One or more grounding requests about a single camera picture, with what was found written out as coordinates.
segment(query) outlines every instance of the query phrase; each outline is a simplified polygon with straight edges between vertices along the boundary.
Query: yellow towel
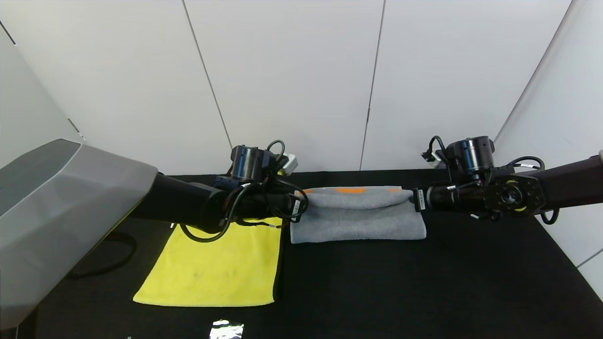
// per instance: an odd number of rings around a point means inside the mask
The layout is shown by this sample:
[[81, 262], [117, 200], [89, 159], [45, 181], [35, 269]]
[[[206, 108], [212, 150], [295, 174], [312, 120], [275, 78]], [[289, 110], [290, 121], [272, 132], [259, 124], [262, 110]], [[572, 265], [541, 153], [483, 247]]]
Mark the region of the yellow towel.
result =
[[[280, 225], [280, 219], [264, 220]], [[212, 235], [189, 227], [193, 235]], [[230, 224], [217, 241], [190, 240], [176, 225], [137, 303], [160, 306], [258, 306], [274, 302], [281, 229]]]

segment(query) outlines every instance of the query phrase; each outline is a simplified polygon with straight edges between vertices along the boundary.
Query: black mat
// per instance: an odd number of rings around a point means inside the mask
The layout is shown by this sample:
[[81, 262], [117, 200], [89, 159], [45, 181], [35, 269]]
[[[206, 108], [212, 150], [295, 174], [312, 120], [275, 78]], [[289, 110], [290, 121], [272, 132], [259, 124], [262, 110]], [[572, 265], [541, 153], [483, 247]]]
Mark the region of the black mat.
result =
[[[412, 188], [444, 178], [409, 170], [301, 173], [292, 181]], [[256, 308], [132, 302], [172, 230], [127, 219], [118, 229], [139, 243], [133, 260], [105, 276], [62, 282], [40, 306], [39, 337], [205, 339], [221, 318], [244, 323], [244, 339], [603, 337], [603, 303], [535, 219], [424, 219], [424, 241], [288, 244], [280, 299]], [[89, 261], [126, 250], [103, 244]]]

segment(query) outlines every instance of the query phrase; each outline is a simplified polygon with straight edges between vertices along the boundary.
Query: white backdrop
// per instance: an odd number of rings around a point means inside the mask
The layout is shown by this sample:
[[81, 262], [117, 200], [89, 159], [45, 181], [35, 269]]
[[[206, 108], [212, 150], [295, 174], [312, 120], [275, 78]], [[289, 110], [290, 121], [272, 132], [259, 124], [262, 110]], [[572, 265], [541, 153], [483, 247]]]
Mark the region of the white backdrop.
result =
[[90, 145], [166, 174], [228, 169], [180, 1], [2, 1], [0, 20]]
[[[496, 140], [497, 163], [530, 155], [556, 167], [594, 156], [603, 148], [602, 34], [603, 2], [575, 2]], [[567, 208], [545, 228], [579, 265], [603, 249], [601, 215], [603, 204]], [[603, 274], [602, 262], [581, 270], [596, 268]], [[603, 285], [598, 292], [603, 296]]]
[[0, 168], [58, 138], [82, 141], [0, 29]]
[[570, 1], [387, 1], [363, 170], [426, 166], [433, 135], [494, 139]]
[[299, 171], [358, 170], [369, 117], [362, 169], [382, 170], [425, 166], [433, 134], [493, 138], [568, 3], [187, 0], [189, 23], [174, 0], [0, 1], [0, 20], [93, 146], [211, 174], [228, 136], [279, 138]]

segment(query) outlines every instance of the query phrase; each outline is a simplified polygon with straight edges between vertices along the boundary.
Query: silver foil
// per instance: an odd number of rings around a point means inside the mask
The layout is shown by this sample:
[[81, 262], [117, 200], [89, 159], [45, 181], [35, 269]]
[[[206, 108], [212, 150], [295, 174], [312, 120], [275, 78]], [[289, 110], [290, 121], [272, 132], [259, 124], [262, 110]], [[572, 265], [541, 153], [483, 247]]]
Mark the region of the silver foil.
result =
[[209, 332], [209, 339], [241, 339], [243, 336], [243, 324], [230, 322], [228, 320], [218, 320], [213, 322], [212, 330]]

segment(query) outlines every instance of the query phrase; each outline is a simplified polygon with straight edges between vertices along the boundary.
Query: gray towel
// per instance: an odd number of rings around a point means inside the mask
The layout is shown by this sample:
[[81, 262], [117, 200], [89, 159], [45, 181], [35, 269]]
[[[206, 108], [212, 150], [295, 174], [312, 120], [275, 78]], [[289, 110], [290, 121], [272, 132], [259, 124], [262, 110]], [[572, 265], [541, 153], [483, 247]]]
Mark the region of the gray towel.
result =
[[325, 187], [306, 190], [308, 209], [291, 224], [291, 242], [359, 239], [419, 240], [427, 231], [421, 213], [399, 186]]

